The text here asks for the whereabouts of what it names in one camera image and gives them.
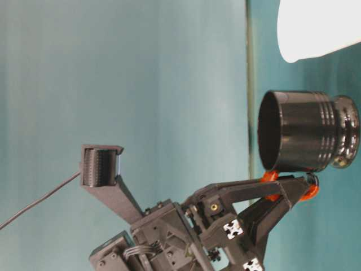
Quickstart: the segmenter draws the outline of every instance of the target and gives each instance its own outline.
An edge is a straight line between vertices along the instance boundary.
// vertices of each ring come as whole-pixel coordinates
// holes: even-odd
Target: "black cable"
[[[23,213],[25,213],[27,210],[33,208],[35,205],[38,205],[40,202],[42,202],[43,200],[47,199],[48,197],[50,197],[52,194],[54,194],[55,192],[57,192],[60,188],[62,188],[63,186],[67,185],[68,183],[70,183],[71,181],[73,181],[76,177],[78,177],[80,175],[80,171],[76,172],[73,174],[72,177],[70,177],[69,179],[65,180],[64,182],[62,182],[60,185],[58,185],[56,188],[54,188],[53,190],[51,190],[50,192],[46,193],[44,196],[42,196],[41,198],[37,199],[36,201],[34,201],[33,203],[25,206],[23,209],[21,209],[19,212],[17,212],[16,214],[14,214],[12,217],[10,217],[7,221],[5,221],[4,223],[2,223],[0,225],[0,230],[2,230],[3,228],[5,228],[7,225],[9,225],[10,223],[12,223],[15,219],[17,219],[19,216],[21,216]]]

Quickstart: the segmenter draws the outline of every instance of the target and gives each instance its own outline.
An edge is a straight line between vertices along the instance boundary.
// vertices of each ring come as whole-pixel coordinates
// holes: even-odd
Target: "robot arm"
[[[117,146],[84,145],[81,186],[131,225],[91,254],[95,270],[214,270],[223,249],[228,270],[263,271],[269,232],[307,193],[310,181],[287,176],[215,183],[184,203],[159,202],[142,212],[120,176],[112,173]],[[271,201],[265,197],[280,195]],[[233,204],[261,198],[237,214]]]

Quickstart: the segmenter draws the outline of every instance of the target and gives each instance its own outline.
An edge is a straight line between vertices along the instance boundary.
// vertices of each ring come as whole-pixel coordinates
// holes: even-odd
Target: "teal backdrop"
[[[263,168],[256,132],[258,108],[264,93],[270,89],[324,91],[330,96],[348,95],[361,108],[361,44],[289,64],[281,57],[277,43],[279,0],[247,3],[249,90],[253,104],[252,171],[254,176],[260,176]],[[319,195],[295,206],[271,233],[265,261],[268,270],[359,269],[361,156],[359,154],[347,169],[328,167],[318,176]]]
[[[0,0],[0,220],[75,172],[82,143],[125,147],[143,208],[247,179],[245,47],[244,1]],[[127,228],[76,180],[0,231],[0,269],[92,270]]]

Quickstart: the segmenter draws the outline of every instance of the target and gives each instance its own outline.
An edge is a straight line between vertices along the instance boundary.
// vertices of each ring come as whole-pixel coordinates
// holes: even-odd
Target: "white light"
[[[281,0],[278,45],[284,60],[314,58],[361,42],[361,1]]]

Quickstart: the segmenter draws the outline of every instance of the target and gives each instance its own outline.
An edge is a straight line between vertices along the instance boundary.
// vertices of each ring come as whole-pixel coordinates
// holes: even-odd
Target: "metal screw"
[[[216,210],[218,210],[218,205],[213,203],[211,206],[210,206],[210,209],[214,212]]]
[[[186,210],[186,216],[187,216],[187,217],[191,217],[191,216],[192,216],[192,212],[191,212],[190,209],[187,209],[187,210]]]

